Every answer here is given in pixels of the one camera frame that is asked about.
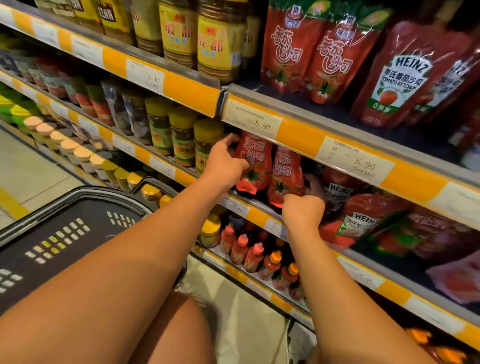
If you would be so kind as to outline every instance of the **leg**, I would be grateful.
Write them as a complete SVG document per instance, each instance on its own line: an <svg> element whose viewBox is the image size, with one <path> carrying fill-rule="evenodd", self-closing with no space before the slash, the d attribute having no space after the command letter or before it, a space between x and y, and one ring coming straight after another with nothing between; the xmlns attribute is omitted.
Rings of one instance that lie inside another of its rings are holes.
<svg viewBox="0 0 480 364"><path fill-rule="evenodd" d="M207 320L195 300L172 292L130 358L130 364L215 363Z"/></svg>

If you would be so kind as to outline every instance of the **red ketchup packet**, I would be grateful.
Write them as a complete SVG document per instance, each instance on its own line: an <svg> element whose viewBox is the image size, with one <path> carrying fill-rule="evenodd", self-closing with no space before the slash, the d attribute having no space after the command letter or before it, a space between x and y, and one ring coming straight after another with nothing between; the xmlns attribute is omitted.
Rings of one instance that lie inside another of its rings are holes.
<svg viewBox="0 0 480 364"><path fill-rule="evenodd" d="M302 92L318 104L340 100L391 14L382 5L360 1L333 7L333 27L320 37L302 84Z"/></svg>
<svg viewBox="0 0 480 364"><path fill-rule="evenodd" d="M396 24L375 57L352 115L368 125L396 127L469 43L466 34L437 25Z"/></svg>
<svg viewBox="0 0 480 364"><path fill-rule="evenodd" d="M301 155L278 146L273 163L272 179L268 188L268 201L282 207L286 194L305 195L305 183L300 166Z"/></svg>
<svg viewBox="0 0 480 364"><path fill-rule="evenodd" d="M282 92L297 92L329 16L328 0L271 0L265 25L262 83Z"/></svg>
<svg viewBox="0 0 480 364"><path fill-rule="evenodd" d="M236 184L237 190L256 194L268 185L272 174L272 146L259 136L242 132L235 158L246 159L250 167L243 171Z"/></svg>
<svg viewBox="0 0 480 364"><path fill-rule="evenodd" d="M453 66L425 92L405 118L414 125L430 122L468 91L480 78L480 42L470 38L468 50L455 60Z"/></svg>

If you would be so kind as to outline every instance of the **yellow label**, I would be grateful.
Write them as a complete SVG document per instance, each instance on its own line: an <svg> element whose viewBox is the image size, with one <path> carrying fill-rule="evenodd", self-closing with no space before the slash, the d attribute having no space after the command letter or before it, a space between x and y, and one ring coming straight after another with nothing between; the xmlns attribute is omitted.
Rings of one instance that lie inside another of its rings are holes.
<svg viewBox="0 0 480 364"><path fill-rule="evenodd" d="M240 66L245 24L227 24L198 18L198 61L206 67L229 71Z"/></svg>
<svg viewBox="0 0 480 364"><path fill-rule="evenodd" d="M162 31L158 6L152 0L132 1L132 19L135 34L146 40L160 40Z"/></svg>
<svg viewBox="0 0 480 364"><path fill-rule="evenodd" d="M95 0L71 0L75 14L82 19L100 22Z"/></svg>
<svg viewBox="0 0 480 364"><path fill-rule="evenodd" d="M198 14L163 3L159 7L163 48L172 53L195 54Z"/></svg>
<svg viewBox="0 0 480 364"><path fill-rule="evenodd" d="M104 26L119 29L125 33L133 29L130 9L125 7L122 0L98 0L98 11Z"/></svg>
<svg viewBox="0 0 480 364"><path fill-rule="evenodd" d="M258 34L262 21L258 16L247 17L247 31L243 39L243 50L241 56L243 58L253 58L257 53Z"/></svg>

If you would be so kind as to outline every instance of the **person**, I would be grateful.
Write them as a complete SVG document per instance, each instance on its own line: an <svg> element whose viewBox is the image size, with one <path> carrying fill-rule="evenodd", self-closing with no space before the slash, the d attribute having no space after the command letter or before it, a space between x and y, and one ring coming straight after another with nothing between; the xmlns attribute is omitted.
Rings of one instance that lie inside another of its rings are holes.
<svg viewBox="0 0 480 364"><path fill-rule="evenodd" d="M214 363L201 309L171 287L208 213L248 167L228 153L235 140L231 134L215 144L201 177L168 205L0 317L0 363ZM282 216L312 313L320 362L433 363L321 240L322 189L315 178L308 179L312 194L286 195Z"/></svg>

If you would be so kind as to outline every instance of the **floor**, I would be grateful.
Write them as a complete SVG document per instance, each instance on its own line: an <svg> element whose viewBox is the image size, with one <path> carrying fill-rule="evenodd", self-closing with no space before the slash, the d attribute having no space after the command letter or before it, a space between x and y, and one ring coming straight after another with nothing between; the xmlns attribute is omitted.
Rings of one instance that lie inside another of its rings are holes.
<svg viewBox="0 0 480 364"><path fill-rule="evenodd" d="M0 229L83 183L0 129ZM286 364L287 320L195 258L179 288L207 315L218 364Z"/></svg>

